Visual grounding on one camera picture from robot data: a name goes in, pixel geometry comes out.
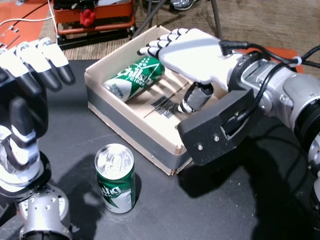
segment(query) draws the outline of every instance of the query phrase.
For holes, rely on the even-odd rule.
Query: cardboard box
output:
[[[162,26],[150,28],[88,67],[84,78],[89,109],[154,165],[173,175],[192,160],[177,130],[177,125],[188,115],[171,111],[173,103],[181,102],[192,82],[165,69],[162,79],[126,103],[102,85],[141,59],[137,54],[140,48],[168,33]],[[217,100],[213,96],[206,106]]]

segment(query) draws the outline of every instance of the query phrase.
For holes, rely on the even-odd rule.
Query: black table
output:
[[[277,119],[262,119],[218,163],[191,164],[169,177],[88,109],[83,76],[93,62],[72,61],[77,83],[48,94],[49,129],[39,141],[52,183],[69,198],[76,240],[319,239],[309,208],[315,177]],[[95,175],[95,154],[110,143],[128,146],[135,159],[138,200],[120,215],[104,207]],[[21,226],[14,217],[0,229],[0,240],[18,239]]]

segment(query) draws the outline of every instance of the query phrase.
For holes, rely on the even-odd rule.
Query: white cable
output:
[[[0,26],[2,24],[5,24],[7,22],[13,22],[13,21],[22,21],[22,22],[42,22],[42,21],[47,21],[49,19],[52,19],[52,16],[49,16],[47,18],[42,18],[42,19],[25,19],[25,18],[12,18],[8,20],[4,20],[3,22],[0,22]]]
[[[48,6],[49,6],[49,10],[50,10],[52,21],[53,21],[53,25],[54,25],[54,28],[55,28],[55,43],[58,44],[58,28],[57,28],[57,25],[56,25],[55,15],[52,12],[52,9],[51,9],[51,6],[50,6],[50,0],[48,0]]]

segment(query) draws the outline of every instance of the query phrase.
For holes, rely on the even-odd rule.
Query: electric cord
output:
[[[22,19],[25,19],[25,18],[28,17],[30,14],[34,13],[36,10],[42,8],[42,7],[45,6],[45,5],[47,5],[47,3],[44,3],[44,4],[36,7],[36,8],[33,9],[32,11],[30,11],[29,13],[27,13],[26,15],[24,15],[24,16],[22,17]]]
[[[54,15],[54,13],[52,12],[52,9],[51,9],[51,6],[50,6],[50,1],[51,1],[51,0],[48,0],[48,7],[49,7],[49,10],[50,10],[50,14],[51,14],[52,21],[53,21],[53,25],[54,25],[54,29],[55,29],[55,42],[56,42],[56,44],[58,44],[58,27],[57,27],[57,25],[56,25],[55,15]]]
[[[306,65],[306,66],[311,66],[311,67],[315,67],[315,68],[319,68],[320,69],[320,63],[316,63],[316,62],[313,62],[313,61],[303,61],[302,64]]]
[[[305,55],[303,55],[302,61],[306,61],[312,54],[314,54],[315,52],[320,51],[320,45],[319,46],[315,46],[314,48],[312,48],[311,50],[309,50]]]
[[[247,41],[221,40],[219,42],[219,45],[220,45],[221,52],[222,52],[222,54],[224,56],[231,54],[232,50],[235,50],[235,49],[254,48],[254,49],[258,49],[258,50],[262,51],[263,53],[267,54],[271,58],[274,58],[274,59],[278,60],[279,62],[281,62],[283,64],[286,64],[286,65],[290,65],[290,64],[300,65],[300,64],[303,64],[303,65],[307,65],[307,66],[311,66],[311,67],[320,68],[320,63],[316,63],[316,62],[313,62],[313,61],[306,61],[307,58],[309,58],[312,54],[314,54],[315,52],[320,50],[320,45],[312,48],[311,50],[309,50],[302,57],[295,57],[293,59],[281,57],[281,56],[269,51],[268,49],[264,48],[263,46],[261,46],[259,44],[249,43]]]
[[[223,129],[228,135],[232,135],[237,129],[239,129],[244,121],[259,107],[259,103],[264,95],[265,90],[267,89],[268,83],[270,82],[271,78],[285,66],[287,66],[287,64],[281,62],[273,67],[263,80],[263,83],[254,98],[253,104],[244,112],[240,113],[238,116],[230,118],[225,124],[223,124]]]
[[[13,22],[13,21],[21,21],[21,22],[42,22],[42,21],[47,21],[49,19],[51,19],[52,17],[46,17],[46,18],[41,18],[41,19],[26,19],[26,18],[12,18],[12,19],[7,19],[7,20],[4,20],[3,22],[0,22],[0,26],[5,24],[5,23],[8,23],[8,22]]]
[[[237,118],[238,121],[242,122],[245,119],[247,119],[259,106],[259,103],[264,95],[264,92],[267,89],[268,83],[270,82],[271,78],[283,67],[285,67],[287,64],[285,63],[279,63],[274,68],[271,69],[271,71],[266,75],[265,79],[263,80],[263,83],[257,93],[257,95],[254,98],[253,104],[245,110],[242,114],[240,114]]]

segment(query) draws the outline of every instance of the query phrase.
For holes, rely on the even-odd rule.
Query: lying soda can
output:
[[[165,67],[154,57],[144,57],[119,72],[103,85],[125,102],[151,83],[157,81],[165,72]]]
[[[106,207],[115,214],[130,211],[136,203],[132,152],[121,144],[109,144],[97,152],[94,164]]]

